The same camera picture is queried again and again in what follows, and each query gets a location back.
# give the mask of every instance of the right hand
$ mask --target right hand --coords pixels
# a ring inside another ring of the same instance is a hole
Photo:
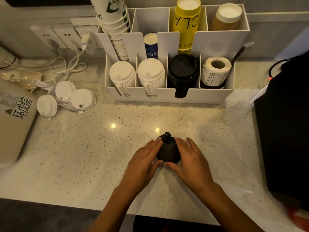
[[[164,165],[173,170],[182,182],[197,196],[212,191],[216,187],[208,161],[191,138],[184,140],[175,138],[181,156],[181,164],[165,162]]]

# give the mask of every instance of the black machine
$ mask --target black machine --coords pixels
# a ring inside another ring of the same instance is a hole
[[[281,66],[254,101],[268,190],[309,211],[309,51]]]

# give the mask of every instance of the wall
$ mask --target wall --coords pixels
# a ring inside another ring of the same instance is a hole
[[[175,6],[177,0],[125,0],[126,5],[133,7]],[[226,2],[244,3],[246,12],[269,11],[309,11],[309,0],[201,0],[202,4],[222,4]],[[250,23],[251,32],[246,42],[254,41],[243,58],[286,58],[298,55],[309,49],[309,19],[280,19],[269,21],[263,19],[264,13],[258,13]],[[292,13],[299,16],[309,12]],[[24,58],[50,58],[54,54],[29,29],[33,24],[70,23],[69,18],[94,16],[91,6],[60,7],[25,7],[12,8],[0,0],[0,45],[12,53]],[[70,49],[61,52],[65,57],[75,55]],[[94,57],[101,57],[104,52],[98,51]]]

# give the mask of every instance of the black cable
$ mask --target black cable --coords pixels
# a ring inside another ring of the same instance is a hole
[[[282,59],[282,60],[276,62],[276,63],[275,63],[274,65],[272,65],[271,68],[269,69],[269,71],[268,71],[268,76],[271,77],[271,78],[273,78],[273,76],[271,75],[271,70],[272,70],[277,64],[279,64],[279,63],[281,63],[281,62],[284,62],[284,61],[289,61],[289,60],[292,60],[292,59],[294,59],[294,57],[293,57],[293,58]]]

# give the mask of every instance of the power outlet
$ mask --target power outlet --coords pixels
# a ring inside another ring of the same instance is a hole
[[[75,30],[78,32],[80,37],[83,37],[84,34],[88,34],[89,32],[92,33],[93,38],[95,39],[95,45],[97,48],[103,48],[100,41],[96,38],[96,33],[98,31],[97,25],[91,25],[91,26],[75,26]]]
[[[51,45],[51,40],[56,42],[61,49],[67,48],[66,44],[57,36],[52,30],[51,25],[33,25],[30,29],[50,48],[54,49]]]
[[[76,48],[82,48],[80,44],[81,37],[75,31],[73,25],[53,25],[52,29],[70,49],[76,50]]]

